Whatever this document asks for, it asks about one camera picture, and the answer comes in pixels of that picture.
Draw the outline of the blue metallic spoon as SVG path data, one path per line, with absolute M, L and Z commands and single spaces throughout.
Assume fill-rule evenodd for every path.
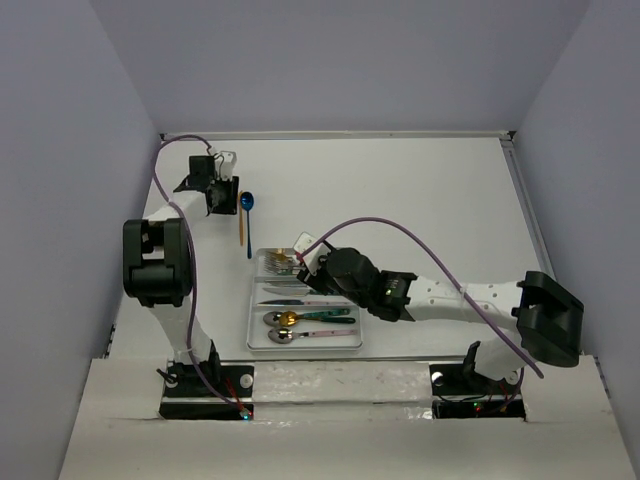
M 253 258 L 253 249 L 251 242 L 251 224 L 250 224 L 250 212 L 254 207 L 255 199 L 251 192 L 244 191 L 240 195 L 240 205 L 246 214 L 246 248 L 247 248 L 247 258 Z

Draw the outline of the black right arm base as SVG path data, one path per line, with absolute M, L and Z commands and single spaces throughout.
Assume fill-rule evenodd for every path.
M 469 347 L 461 363 L 429 366 L 432 413 L 436 419 L 520 418 L 526 417 L 520 395 L 522 378 L 516 383 L 492 380 L 475 372 L 476 354 L 481 345 Z

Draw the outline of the knife with marbled dark handle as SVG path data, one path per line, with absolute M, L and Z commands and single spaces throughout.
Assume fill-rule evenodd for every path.
M 299 297 L 311 294 L 311 290 L 308 288 L 294 288 L 294 287 L 264 287 L 263 290 L 270 294 L 280 296 Z

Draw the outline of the knife with pink handle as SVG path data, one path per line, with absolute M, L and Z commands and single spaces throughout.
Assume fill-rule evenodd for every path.
M 329 301 L 317 301 L 317 300 L 300 300 L 300 299 L 274 299 L 274 300 L 266 300 L 257 302 L 256 306 L 329 306 L 329 307 L 346 307 L 354 305 L 351 302 L 347 301 L 339 301 L 339 302 L 329 302 Z

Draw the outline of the gold spoon dark-green handle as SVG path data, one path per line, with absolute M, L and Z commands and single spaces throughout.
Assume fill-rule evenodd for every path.
M 276 323 L 281 327 L 291 327 L 301 322 L 319 322 L 339 325 L 354 325 L 356 319 L 348 316 L 348 310 L 332 310 L 307 313 L 286 311 L 275 315 Z

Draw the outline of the fork with dark marbled handle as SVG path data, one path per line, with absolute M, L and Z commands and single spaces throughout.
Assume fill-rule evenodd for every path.
M 274 276 L 296 276 L 300 270 L 301 268 L 296 265 L 283 266 L 283 265 L 266 264 L 264 266 L 264 271 L 268 275 L 274 275 Z

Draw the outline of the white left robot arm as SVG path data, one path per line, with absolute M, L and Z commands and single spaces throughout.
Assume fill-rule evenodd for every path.
M 191 227 L 210 215 L 237 213 L 237 155 L 221 151 L 189 158 L 189 173 L 156 212 L 123 225 L 123 287 L 161 325 L 173 349 L 175 378 L 209 395 L 221 383 L 213 340 L 197 320 L 195 248 Z

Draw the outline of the orange plastic knife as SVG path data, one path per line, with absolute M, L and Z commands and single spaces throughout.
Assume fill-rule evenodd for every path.
M 242 206 L 242 195 L 243 191 L 239 192 L 238 195 L 238 208 L 239 208 L 239 244 L 240 246 L 244 246 L 244 208 Z

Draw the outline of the all-silver fork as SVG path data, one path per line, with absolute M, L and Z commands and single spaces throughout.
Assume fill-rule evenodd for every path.
M 290 257 L 266 256 L 264 269 L 274 275 L 296 275 L 302 267 Z

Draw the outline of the spoon with teal marbled handle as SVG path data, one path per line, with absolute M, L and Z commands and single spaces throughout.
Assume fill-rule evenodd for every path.
M 349 309 L 335 309 L 319 312 L 296 313 L 294 311 L 271 311 L 263 316 L 263 322 L 271 327 L 290 327 L 301 321 L 317 321 L 321 323 L 346 324 L 356 323 L 356 319 L 348 317 Z

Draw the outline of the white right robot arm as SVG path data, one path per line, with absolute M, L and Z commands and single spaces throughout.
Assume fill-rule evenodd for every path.
M 584 305 L 544 272 L 528 271 L 506 283 L 460 283 L 380 270 L 354 248 L 334 248 L 312 237 L 299 238 L 293 250 L 302 283 L 342 296 L 381 320 L 486 325 L 493 338 L 474 341 L 460 368 L 470 391 L 511 381 L 524 367 L 579 363 Z

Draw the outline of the spoon with pink handle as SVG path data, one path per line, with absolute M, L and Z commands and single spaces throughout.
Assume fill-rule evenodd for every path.
M 358 335 L 359 331 L 355 329 L 337 329 L 337 330 L 316 330 L 316 331 L 304 331 L 296 332 L 289 328 L 280 327 L 273 328 L 268 331 L 267 337 L 274 343 L 280 345 L 287 345 L 294 340 L 304 338 L 330 338 L 330 337 L 344 337 Z

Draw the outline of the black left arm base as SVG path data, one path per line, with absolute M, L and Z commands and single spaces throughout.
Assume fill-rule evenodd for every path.
M 169 361 L 156 372 L 163 381 L 159 416 L 165 420 L 250 421 L 254 417 L 255 367 L 205 361 Z

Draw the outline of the knife with teal marbled handle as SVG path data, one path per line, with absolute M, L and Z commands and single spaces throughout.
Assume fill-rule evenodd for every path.
M 269 279 L 264 280 L 264 283 L 279 288 L 306 288 L 306 285 L 298 280 Z

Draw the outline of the gold fork dark-green handle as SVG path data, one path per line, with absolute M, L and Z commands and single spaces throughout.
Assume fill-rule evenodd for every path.
M 265 260 L 274 264 L 280 265 L 297 265 L 298 259 L 295 253 L 280 250 L 268 250 L 265 254 Z

